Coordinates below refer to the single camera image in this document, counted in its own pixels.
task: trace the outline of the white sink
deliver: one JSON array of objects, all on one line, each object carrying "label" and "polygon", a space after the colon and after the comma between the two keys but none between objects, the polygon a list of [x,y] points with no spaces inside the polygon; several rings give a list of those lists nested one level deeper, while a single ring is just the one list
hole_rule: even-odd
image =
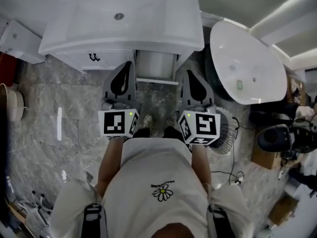
[{"label": "white sink", "polygon": [[[200,51],[199,11],[198,0],[61,0],[39,52],[91,43],[173,54]],[[121,20],[115,19],[118,13]]]},{"label": "white sink", "polygon": [[282,62],[259,40],[225,21],[211,30],[210,48],[217,75],[236,102],[280,101],[287,89]]}]

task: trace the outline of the white t-shirt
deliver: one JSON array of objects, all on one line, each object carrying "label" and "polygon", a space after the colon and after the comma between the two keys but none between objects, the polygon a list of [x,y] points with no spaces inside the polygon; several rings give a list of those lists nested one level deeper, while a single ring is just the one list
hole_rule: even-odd
[{"label": "white t-shirt", "polygon": [[207,238],[208,199],[192,155],[178,139],[133,138],[124,143],[121,169],[103,198],[110,238],[150,238],[182,223]]},{"label": "white t-shirt", "polygon": [[[109,238],[150,238],[170,223],[182,223],[196,238],[207,238],[207,193],[194,173],[192,154],[178,139],[133,138],[123,145],[121,169],[109,184],[102,205]],[[237,238],[251,238],[252,217],[238,186],[210,194],[213,205],[227,210]],[[66,183],[50,220],[53,238],[78,238],[91,190]]]}]

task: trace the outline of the bathroom vanity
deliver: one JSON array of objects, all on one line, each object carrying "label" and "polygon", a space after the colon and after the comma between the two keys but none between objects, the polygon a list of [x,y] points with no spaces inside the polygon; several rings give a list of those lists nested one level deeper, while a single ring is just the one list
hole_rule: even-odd
[{"label": "bathroom vanity", "polygon": [[132,61],[137,80],[177,84],[176,70],[203,48],[198,0],[61,0],[39,53],[82,73]]}]

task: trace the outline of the daisy print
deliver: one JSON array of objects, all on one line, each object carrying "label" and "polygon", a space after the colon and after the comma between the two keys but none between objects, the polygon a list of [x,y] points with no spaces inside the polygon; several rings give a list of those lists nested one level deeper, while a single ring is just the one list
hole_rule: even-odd
[{"label": "daisy print", "polygon": [[162,202],[163,200],[167,201],[173,194],[173,191],[168,189],[168,184],[159,187],[152,193],[153,197],[158,198],[159,202]]}]

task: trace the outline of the cabinet handle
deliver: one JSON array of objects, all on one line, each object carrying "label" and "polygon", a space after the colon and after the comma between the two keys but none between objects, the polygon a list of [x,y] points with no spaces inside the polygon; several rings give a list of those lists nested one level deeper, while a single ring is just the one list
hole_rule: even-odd
[{"label": "cabinet handle", "polygon": [[95,53],[94,53],[94,58],[95,58],[95,61],[100,61],[100,58],[96,57]]},{"label": "cabinet handle", "polygon": [[92,57],[91,57],[91,54],[89,54],[89,58],[90,58],[90,60],[91,61],[95,61],[95,59],[93,59]]}]

